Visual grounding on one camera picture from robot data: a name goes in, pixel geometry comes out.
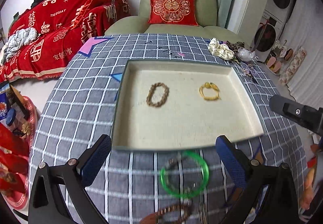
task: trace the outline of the red blanket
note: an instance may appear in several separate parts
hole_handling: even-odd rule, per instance
[[[126,0],[116,0],[117,19],[130,15]],[[59,77],[89,38],[102,36],[113,24],[111,0],[45,0],[26,10],[11,27],[34,27],[41,36],[0,67],[0,82],[16,77]]]

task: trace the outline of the cream tray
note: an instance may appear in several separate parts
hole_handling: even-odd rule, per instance
[[[152,84],[169,88],[161,107],[148,106]],[[205,82],[219,87],[221,99],[206,101]],[[158,102],[164,89],[152,98]],[[205,96],[215,91],[203,89]],[[127,150],[178,150],[213,146],[220,135],[236,142],[263,134],[254,102],[235,68],[189,61],[129,60],[118,93],[112,146]]]

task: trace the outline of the blue grip pad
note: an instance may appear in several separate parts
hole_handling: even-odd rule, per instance
[[[111,152],[111,148],[111,138],[109,136],[106,136],[81,169],[80,175],[82,176],[81,183],[83,187],[92,185],[104,161],[107,159],[109,153]]]
[[[245,169],[234,154],[239,150],[235,149],[229,140],[226,141],[221,136],[216,139],[215,149],[235,185],[240,188],[245,188],[247,185]]]

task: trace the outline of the blue checkered tablecloth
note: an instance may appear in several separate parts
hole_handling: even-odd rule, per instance
[[[70,158],[78,158],[101,134],[110,133],[114,98],[120,85],[110,74],[122,73],[129,59],[171,60],[178,55],[164,52],[169,48],[185,54],[177,59],[234,65],[242,69],[236,63],[212,56],[207,49],[209,42],[209,39],[167,34],[115,35],[111,40],[96,45],[90,57],[76,54],[51,92],[38,123],[30,154],[29,189],[40,162],[45,161],[49,166],[65,164]],[[254,67],[259,84],[245,76],[242,79],[261,114],[266,134],[235,146],[249,158],[260,146],[266,165],[275,166],[284,161],[289,164],[300,196],[306,170],[301,139],[295,123],[269,109],[269,99],[278,91],[256,63]],[[227,211],[223,205],[234,185],[214,148],[197,152],[209,165],[210,180],[203,195],[193,199],[193,205],[198,205],[203,199],[209,221],[218,223]],[[159,208],[178,202],[163,190],[159,180],[161,168],[177,155],[177,152],[112,150],[94,183],[86,190],[110,224],[138,223]],[[198,178],[198,171],[196,165],[185,161],[180,163],[178,170],[173,172],[178,177],[179,188],[184,188],[186,177]],[[82,223],[65,187],[62,192],[74,220]],[[194,206],[186,224],[196,224],[197,221],[197,207]]]

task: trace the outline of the person's hand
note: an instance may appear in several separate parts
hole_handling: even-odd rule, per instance
[[[315,153],[319,149],[318,145],[312,145],[311,150]],[[312,183],[314,180],[315,168],[311,168],[304,181],[304,192],[299,200],[299,205],[303,209],[309,209],[309,206],[314,198]]]

